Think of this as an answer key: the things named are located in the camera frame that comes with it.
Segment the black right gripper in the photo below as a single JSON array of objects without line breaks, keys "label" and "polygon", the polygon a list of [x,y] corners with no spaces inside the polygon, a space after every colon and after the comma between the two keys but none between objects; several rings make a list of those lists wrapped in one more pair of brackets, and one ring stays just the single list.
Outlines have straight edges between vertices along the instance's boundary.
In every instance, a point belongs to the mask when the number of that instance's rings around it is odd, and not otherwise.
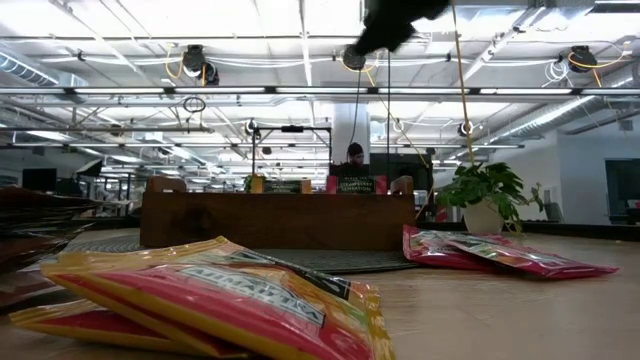
[{"label": "black right gripper", "polygon": [[413,23],[437,19],[450,0],[377,0],[364,20],[364,30],[352,45],[352,53],[365,56],[380,49],[396,51],[415,32]]}]

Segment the orange peach tea bag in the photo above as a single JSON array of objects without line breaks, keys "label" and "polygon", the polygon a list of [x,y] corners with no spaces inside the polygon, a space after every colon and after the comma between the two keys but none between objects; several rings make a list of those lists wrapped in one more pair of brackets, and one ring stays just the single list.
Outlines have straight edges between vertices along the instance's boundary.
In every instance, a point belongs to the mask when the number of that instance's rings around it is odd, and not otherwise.
[{"label": "orange peach tea bag", "polygon": [[261,175],[251,175],[248,192],[253,194],[311,194],[312,184],[310,180],[268,179]]},{"label": "orange peach tea bag", "polygon": [[37,306],[9,314],[21,328],[54,336],[126,348],[206,357],[89,300]]},{"label": "orange peach tea bag", "polygon": [[276,360],[396,360],[376,288],[215,239],[65,253],[42,274],[211,356],[214,340]]}]

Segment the wooden three-compartment tray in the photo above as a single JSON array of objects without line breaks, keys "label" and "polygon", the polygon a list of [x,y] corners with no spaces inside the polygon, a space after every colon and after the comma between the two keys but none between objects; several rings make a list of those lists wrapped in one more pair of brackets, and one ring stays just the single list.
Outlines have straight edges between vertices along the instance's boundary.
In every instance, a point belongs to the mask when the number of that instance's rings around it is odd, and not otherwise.
[{"label": "wooden three-compartment tray", "polygon": [[223,236],[251,249],[395,251],[415,223],[405,194],[192,193],[178,179],[147,181],[140,245],[162,248]]}]

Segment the person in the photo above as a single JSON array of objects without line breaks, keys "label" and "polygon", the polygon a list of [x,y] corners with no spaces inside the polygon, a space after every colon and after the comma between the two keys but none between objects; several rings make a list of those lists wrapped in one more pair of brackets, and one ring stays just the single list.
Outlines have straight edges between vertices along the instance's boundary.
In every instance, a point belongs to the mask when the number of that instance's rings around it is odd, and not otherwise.
[{"label": "person", "polygon": [[364,163],[364,150],[357,142],[352,142],[347,149],[347,161],[330,167],[330,175],[336,177],[368,177],[368,166]]}]

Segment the black monitor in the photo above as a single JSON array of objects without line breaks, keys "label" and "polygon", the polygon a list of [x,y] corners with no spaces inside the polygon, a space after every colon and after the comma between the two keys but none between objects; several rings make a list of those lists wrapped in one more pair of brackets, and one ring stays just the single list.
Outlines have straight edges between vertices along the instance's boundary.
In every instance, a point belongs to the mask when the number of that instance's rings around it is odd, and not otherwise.
[{"label": "black monitor", "polygon": [[400,176],[411,176],[416,190],[429,190],[432,185],[432,172],[425,163],[429,156],[418,154],[384,154],[370,155],[370,173],[375,176],[386,175],[389,181]]},{"label": "black monitor", "polygon": [[22,187],[32,191],[53,192],[56,190],[56,168],[28,168],[22,170]]}]

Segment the potted green plant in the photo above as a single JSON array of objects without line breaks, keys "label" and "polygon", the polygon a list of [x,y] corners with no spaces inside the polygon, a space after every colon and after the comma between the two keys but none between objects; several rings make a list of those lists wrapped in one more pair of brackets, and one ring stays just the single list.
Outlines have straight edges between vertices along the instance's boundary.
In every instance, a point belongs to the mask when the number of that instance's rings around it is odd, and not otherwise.
[{"label": "potted green plant", "polygon": [[441,187],[435,200],[439,205],[462,210],[463,222],[471,234],[500,234],[503,228],[519,234],[522,221],[518,208],[535,204],[544,210],[541,184],[529,194],[524,181],[504,162],[459,166],[449,184]]}]

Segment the round grey woven placemat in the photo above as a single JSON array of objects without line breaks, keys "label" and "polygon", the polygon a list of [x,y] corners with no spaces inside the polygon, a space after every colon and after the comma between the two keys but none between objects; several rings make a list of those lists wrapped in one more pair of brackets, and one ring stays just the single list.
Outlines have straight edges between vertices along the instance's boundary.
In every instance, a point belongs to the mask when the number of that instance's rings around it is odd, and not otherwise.
[{"label": "round grey woven placemat", "polygon": [[[98,252],[125,253],[144,250],[138,234],[126,234],[105,238],[77,238],[63,253]],[[417,268],[418,264],[407,260],[401,251],[351,251],[304,249],[257,249],[257,252],[273,258],[334,275],[373,273]]]}]

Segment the black aluminium table frame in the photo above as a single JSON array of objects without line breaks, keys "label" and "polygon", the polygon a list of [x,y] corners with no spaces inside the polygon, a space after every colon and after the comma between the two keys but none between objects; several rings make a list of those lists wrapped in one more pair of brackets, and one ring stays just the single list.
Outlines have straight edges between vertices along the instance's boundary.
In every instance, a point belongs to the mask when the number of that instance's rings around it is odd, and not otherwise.
[{"label": "black aluminium table frame", "polygon": [[[92,230],[112,230],[138,228],[140,226],[140,219],[131,216],[96,217],[73,219],[71,223],[75,226],[90,224]],[[521,226],[523,232],[527,234],[546,234],[640,243],[640,225],[582,225],[536,220],[525,221]]]}]

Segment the dark wall screen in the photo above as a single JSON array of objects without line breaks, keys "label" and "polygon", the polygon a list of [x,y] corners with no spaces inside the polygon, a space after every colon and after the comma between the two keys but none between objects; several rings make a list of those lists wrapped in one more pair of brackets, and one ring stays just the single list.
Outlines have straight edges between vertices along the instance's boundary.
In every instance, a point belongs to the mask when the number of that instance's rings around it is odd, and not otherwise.
[{"label": "dark wall screen", "polygon": [[607,159],[605,172],[610,222],[639,225],[640,159]]}]

